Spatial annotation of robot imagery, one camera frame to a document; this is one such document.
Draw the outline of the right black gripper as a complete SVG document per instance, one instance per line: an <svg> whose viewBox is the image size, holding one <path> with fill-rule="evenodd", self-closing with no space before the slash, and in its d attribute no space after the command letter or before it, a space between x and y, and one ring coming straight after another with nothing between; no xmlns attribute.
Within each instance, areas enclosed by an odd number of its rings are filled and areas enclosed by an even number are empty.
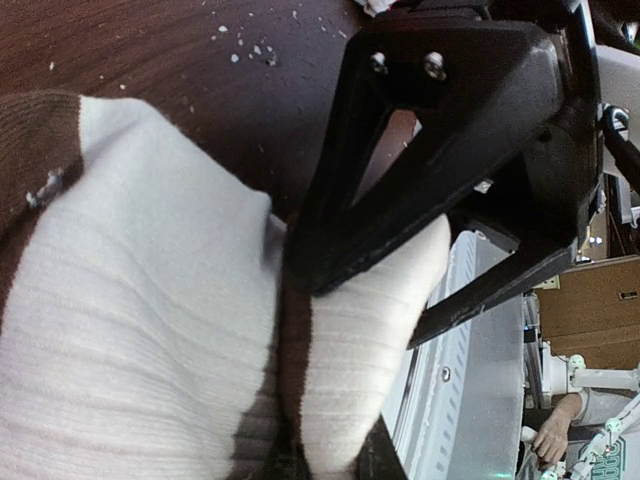
<svg viewBox="0 0 640 480"><path fill-rule="evenodd" d="M514 5L394 10L347 43L285 264L326 293L447 216L512 254L579 243L600 160L587 10L561 28Z"/></svg>

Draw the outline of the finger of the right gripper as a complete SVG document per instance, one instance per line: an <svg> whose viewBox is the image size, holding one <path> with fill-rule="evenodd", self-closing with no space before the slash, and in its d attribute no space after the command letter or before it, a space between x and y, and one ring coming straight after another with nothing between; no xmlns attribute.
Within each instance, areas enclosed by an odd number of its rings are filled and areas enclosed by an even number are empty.
<svg viewBox="0 0 640 480"><path fill-rule="evenodd" d="M451 296L426 308L409 341L416 348L566 270L577 242L526 241Z"/></svg>

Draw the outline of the cream and brown sock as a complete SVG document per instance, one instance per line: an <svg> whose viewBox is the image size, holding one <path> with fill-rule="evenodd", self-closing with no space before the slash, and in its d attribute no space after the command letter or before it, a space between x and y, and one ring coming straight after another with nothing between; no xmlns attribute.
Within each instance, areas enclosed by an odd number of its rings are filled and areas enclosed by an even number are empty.
<svg viewBox="0 0 640 480"><path fill-rule="evenodd" d="M374 442L439 217L320 298L286 227L149 104L1 100L5 479L389 479Z"/></svg>

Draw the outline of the person hand in background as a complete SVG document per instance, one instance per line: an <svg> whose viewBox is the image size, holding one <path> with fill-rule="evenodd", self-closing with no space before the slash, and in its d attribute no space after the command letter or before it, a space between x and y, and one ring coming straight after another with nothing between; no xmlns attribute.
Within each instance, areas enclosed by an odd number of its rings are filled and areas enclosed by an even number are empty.
<svg viewBox="0 0 640 480"><path fill-rule="evenodd" d="M532 442L532 451L545 464L556 464L566 453L571 421L570 417L552 414L538 431Z"/></svg>

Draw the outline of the cardboard box in background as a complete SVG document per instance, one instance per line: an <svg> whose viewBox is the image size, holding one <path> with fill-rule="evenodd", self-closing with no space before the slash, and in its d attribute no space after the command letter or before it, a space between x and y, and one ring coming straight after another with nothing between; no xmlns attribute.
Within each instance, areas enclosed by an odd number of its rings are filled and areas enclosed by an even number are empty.
<svg viewBox="0 0 640 480"><path fill-rule="evenodd" d="M639 364L639 258L583 265L537 289L542 338L555 355L581 355L595 369Z"/></svg>

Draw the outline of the front aluminium rail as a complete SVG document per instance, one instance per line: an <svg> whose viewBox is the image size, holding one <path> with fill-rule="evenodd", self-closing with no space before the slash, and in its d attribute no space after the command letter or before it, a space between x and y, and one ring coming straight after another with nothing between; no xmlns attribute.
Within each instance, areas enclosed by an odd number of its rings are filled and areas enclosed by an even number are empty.
<svg viewBox="0 0 640 480"><path fill-rule="evenodd" d="M514 478L523 334L515 296L405 352L382 415L408 478Z"/></svg>

